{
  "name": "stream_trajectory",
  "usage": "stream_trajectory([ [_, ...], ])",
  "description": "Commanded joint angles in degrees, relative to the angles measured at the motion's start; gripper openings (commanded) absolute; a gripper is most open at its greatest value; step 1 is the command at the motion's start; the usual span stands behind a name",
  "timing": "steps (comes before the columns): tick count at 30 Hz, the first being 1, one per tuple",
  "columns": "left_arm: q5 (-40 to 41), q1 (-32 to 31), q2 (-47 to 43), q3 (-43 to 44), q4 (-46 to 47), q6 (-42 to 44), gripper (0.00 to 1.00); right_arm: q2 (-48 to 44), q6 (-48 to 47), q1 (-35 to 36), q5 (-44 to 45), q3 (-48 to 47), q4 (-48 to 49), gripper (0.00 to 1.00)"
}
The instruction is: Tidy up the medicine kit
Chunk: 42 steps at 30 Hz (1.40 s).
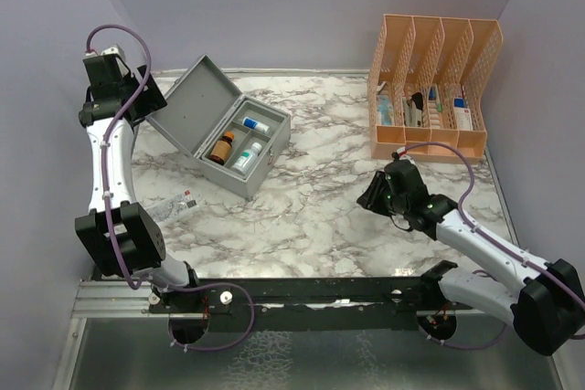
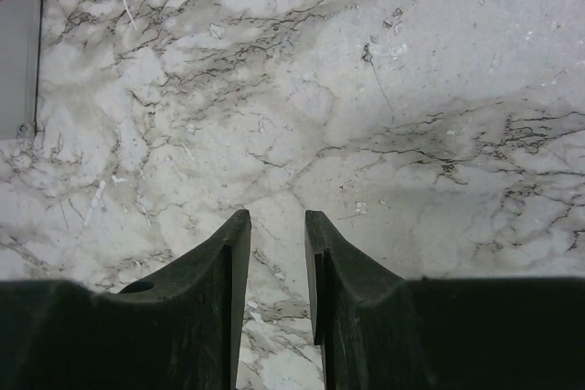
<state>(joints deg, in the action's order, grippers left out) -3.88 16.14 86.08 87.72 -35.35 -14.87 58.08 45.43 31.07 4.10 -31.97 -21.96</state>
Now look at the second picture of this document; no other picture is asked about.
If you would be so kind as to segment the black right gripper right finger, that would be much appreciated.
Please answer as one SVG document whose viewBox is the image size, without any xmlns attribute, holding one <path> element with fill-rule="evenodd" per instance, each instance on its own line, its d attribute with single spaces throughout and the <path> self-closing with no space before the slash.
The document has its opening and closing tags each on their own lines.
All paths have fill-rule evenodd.
<svg viewBox="0 0 585 390">
<path fill-rule="evenodd" d="M 581 278 L 404 279 L 305 215 L 328 389 L 581 389 Z"/>
</svg>

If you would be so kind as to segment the grey metal first aid case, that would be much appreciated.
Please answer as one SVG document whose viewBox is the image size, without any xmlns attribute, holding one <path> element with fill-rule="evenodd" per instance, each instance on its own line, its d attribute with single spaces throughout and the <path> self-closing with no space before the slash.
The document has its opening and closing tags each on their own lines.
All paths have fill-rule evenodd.
<svg viewBox="0 0 585 390">
<path fill-rule="evenodd" d="M 29 137 L 36 129 L 42 0 L 1 0 L 1 139 Z"/>
</svg>

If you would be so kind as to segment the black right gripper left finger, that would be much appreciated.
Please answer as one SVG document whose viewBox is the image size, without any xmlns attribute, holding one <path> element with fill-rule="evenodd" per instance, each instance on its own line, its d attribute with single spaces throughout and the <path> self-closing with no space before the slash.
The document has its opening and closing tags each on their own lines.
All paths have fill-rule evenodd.
<svg viewBox="0 0 585 390">
<path fill-rule="evenodd" d="M 66 279 L 1 285 L 4 389 L 232 389 L 250 214 L 118 293 Z"/>
</svg>

